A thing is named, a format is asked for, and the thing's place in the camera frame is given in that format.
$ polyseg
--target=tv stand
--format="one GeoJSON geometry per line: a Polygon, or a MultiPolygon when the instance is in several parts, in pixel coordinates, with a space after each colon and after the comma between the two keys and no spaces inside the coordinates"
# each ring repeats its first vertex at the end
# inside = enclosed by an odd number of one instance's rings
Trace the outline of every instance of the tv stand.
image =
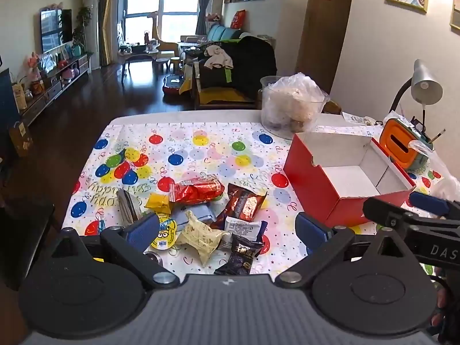
{"type": "Polygon", "coordinates": [[[55,68],[48,73],[48,77],[42,79],[45,86],[45,91],[39,96],[34,96],[34,98],[27,102],[27,108],[21,110],[19,114],[21,115],[22,122],[25,125],[29,126],[38,117],[38,115],[46,109],[54,100],[56,100],[61,94],[63,94],[66,89],[68,89],[72,84],[81,76],[88,73],[90,69],[89,56],[88,54],[83,54],[78,57],[74,57],[68,60],[68,64],[62,68],[55,68]],[[70,82],[62,79],[62,72],[68,68],[73,68],[77,64],[80,74],[73,78],[70,82]]]}

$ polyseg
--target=light blue package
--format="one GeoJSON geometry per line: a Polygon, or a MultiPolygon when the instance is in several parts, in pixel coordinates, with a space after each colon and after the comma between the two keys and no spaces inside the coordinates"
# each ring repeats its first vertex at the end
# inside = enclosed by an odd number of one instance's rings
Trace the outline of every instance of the light blue package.
{"type": "Polygon", "coordinates": [[[208,204],[177,206],[172,211],[171,218],[176,221],[178,231],[182,231],[189,222],[185,214],[187,210],[190,210],[200,222],[212,223],[216,221],[216,217],[208,204]]]}

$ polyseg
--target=open cardboard box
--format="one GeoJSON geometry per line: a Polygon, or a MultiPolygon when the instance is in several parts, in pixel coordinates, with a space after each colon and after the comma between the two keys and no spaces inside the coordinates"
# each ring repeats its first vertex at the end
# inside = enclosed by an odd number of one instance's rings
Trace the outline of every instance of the open cardboard box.
{"type": "Polygon", "coordinates": [[[415,188],[371,137],[322,132],[294,136],[284,164],[304,211],[328,227],[366,223],[363,203],[401,206],[415,188]]]}

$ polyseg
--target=pencil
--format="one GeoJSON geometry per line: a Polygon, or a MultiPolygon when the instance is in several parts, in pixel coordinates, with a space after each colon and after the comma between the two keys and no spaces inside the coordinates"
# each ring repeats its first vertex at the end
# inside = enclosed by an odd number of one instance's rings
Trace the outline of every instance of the pencil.
{"type": "Polygon", "coordinates": [[[444,132],[446,132],[446,129],[444,128],[441,132],[439,132],[439,134],[437,134],[436,136],[434,136],[433,139],[431,139],[428,143],[431,144],[433,141],[435,141],[438,137],[440,137],[444,132]]]}

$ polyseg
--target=white wall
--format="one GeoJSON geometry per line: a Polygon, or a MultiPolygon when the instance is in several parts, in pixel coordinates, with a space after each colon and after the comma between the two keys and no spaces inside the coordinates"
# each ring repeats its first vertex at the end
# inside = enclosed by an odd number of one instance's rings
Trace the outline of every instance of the white wall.
{"type": "MultiPolygon", "coordinates": [[[[429,0],[427,14],[384,0],[352,0],[331,97],[344,111],[381,120],[415,59],[424,60],[444,89],[441,101],[427,107],[427,134],[447,129],[435,149],[460,177],[460,36],[449,26],[451,10],[452,0],[429,0]]],[[[406,117],[420,119],[421,106],[410,91],[401,104],[406,117]]]]}
{"type": "Polygon", "coordinates": [[[224,25],[230,26],[235,12],[246,10],[243,29],[276,39],[278,75],[292,75],[304,28],[308,0],[256,0],[224,4],[224,25]]]}
{"type": "Polygon", "coordinates": [[[1,70],[10,68],[16,77],[26,73],[24,62],[33,51],[40,53],[40,16],[42,7],[64,2],[75,18],[81,0],[1,0],[0,55],[1,70]]]}

